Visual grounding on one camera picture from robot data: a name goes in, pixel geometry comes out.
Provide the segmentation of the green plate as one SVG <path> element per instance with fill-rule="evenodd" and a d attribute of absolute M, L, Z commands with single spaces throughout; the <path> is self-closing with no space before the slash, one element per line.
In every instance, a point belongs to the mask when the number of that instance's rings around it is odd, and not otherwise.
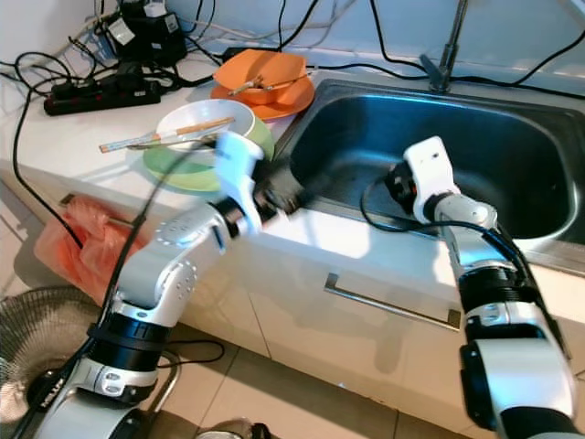
<path fill-rule="evenodd" d="M 214 164 L 216 164 L 216 137 L 218 134 L 237 133 L 245 135 L 253 143 L 258 144 L 266 157 L 274 155 L 274 141 L 271 131 L 263 122 L 251 123 L 242 118 L 204 131 L 191 137 L 189 142 L 160 146 L 157 149 L 143 151 L 142 162 L 147 171 L 155 179 L 162 178 L 164 172 L 187 150 L 197 149 L 184 160 L 166 179 L 168 187 L 176 191 L 217 192 L 220 188 Z"/>

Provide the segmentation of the pink plastic bag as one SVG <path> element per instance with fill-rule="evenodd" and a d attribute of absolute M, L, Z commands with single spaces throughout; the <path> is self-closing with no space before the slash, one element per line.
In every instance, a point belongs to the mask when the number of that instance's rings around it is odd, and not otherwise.
<path fill-rule="evenodd" d="M 48 223 L 35 242 L 35 255 L 51 272 L 76 285 L 96 304 L 106 297 L 114 264 L 131 227 L 114 216 L 77 218 L 63 212 L 62 218 L 75 231 L 76 243 L 59 223 Z"/>

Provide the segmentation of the metal faucet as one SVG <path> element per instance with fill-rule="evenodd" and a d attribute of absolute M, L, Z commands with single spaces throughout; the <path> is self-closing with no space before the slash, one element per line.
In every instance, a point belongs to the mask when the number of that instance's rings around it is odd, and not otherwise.
<path fill-rule="evenodd" d="M 438 61 L 431 61 L 430 56 L 423 53 L 419 56 L 422 70 L 425 71 L 428 91 L 434 93 L 447 93 L 450 91 L 454 68 L 459 51 L 459 40 L 463 32 L 465 13 L 467 13 L 469 0 L 457 0 L 454 17 L 452 18 L 452 30 L 450 37 L 444 43 Z"/>

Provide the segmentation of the metal spoon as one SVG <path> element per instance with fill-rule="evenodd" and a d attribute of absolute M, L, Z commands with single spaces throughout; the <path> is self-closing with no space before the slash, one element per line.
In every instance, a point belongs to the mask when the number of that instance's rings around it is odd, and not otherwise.
<path fill-rule="evenodd" d="M 206 149 L 206 147 L 212 147 L 219 137 L 220 137 L 219 133 L 171 135 L 171 137 L 158 139 L 158 141 L 150 141 L 142 144 L 131 144 L 128 146 L 128 149 L 129 150 Z"/>

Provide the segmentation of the black power strip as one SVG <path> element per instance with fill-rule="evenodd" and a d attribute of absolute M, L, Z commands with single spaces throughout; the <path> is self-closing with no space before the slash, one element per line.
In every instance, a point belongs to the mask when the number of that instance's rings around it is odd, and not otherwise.
<path fill-rule="evenodd" d="M 128 108 L 159 103 L 162 88 L 155 82 L 134 75 L 114 75 L 81 84 L 54 85 L 43 103 L 50 116 Z"/>

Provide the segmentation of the grey robot foot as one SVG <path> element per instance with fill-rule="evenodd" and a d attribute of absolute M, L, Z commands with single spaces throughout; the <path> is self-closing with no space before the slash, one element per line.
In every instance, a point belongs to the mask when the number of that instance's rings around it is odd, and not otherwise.
<path fill-rule="evenodd" d="M 205 428 L 194 439 L 274 439 L 274 434 L 266 423 L 237 418 Z"/>

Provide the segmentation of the orange bowl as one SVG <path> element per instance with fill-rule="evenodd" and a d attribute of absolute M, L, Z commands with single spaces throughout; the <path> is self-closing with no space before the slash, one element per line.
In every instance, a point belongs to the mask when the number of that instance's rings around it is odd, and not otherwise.
<path fill-rule="evenodd" d="M 305 74 L 307 70 L 308 64 L 301 55 L 250 48 L 222 63 L 213 79 L 222 87 L 234 89 L 255 76 L 262 76 L 268 83 L 283 82 Z"/>

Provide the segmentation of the orange plate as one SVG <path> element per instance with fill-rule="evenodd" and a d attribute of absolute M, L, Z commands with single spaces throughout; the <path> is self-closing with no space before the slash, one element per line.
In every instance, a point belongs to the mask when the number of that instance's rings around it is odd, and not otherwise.
<path fill-rule="evenodd" d="M 217 85 L 210 92 L 212 99 L 226 99 L 243 103 L 256 117 L 264 121 L 279 120 L 308 109 L 313 103 L 316 89 L 309 76 L 298 77 L 281 87 L 271 89 L 248 88 L 239 93 Z"/>

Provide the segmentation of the white kitchen cabinet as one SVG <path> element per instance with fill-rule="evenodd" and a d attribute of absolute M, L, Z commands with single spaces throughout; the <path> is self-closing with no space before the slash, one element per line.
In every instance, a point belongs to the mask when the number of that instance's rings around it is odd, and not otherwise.
<path fill-rule="evenodd" d="M 465 414 L 463 333 L 329 294 L 330 273 L 340 288 L 425 315 L 463 310 L 440 240 L 312 208 L 233 248 L 181 322 L 456 434 L 492 438 Z"/>

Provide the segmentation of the white bowl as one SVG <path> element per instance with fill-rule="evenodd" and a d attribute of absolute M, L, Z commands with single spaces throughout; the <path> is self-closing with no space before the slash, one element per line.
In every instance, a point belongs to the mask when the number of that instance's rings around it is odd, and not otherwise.
<path fill-rule="evenodd" d="M 252 142 L 258 144 L 266 155 L 271 155 L 274 139 L 271 137 L 271 130 L 260 120 L 247 105 L 237 101 L 226 99 L 208 99 L 189 103 L 174 112 L 170 112 L 157 125 L 158 133 L 170 133 L 179 128 L 186 128 L 197 123 L 215 122 L 230 118 L 231 122 L 218 132 L 230 131 L 245 135 Z M 191 142 L 176 146 L 167 146 L 163 149 L 151 149 L 144 152 L 142 159 L 144 164 L 151 165 L 157 170 L 165 171 L 173 160 L 179 158 L 184 149 L 193 146 Z"/>

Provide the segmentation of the stainless steel sink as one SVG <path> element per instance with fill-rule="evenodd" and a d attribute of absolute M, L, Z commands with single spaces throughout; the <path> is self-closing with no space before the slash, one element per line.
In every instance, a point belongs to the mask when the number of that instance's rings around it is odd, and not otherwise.
<path fill-rule="evenodd" d="M 314 209 L 359 220 L 364 188 L 434 135 L 460 191 L 492 205 L 532 263 L 585 277 L 580 110 L 327 79 L 276 154 L 314 194 Z"/>

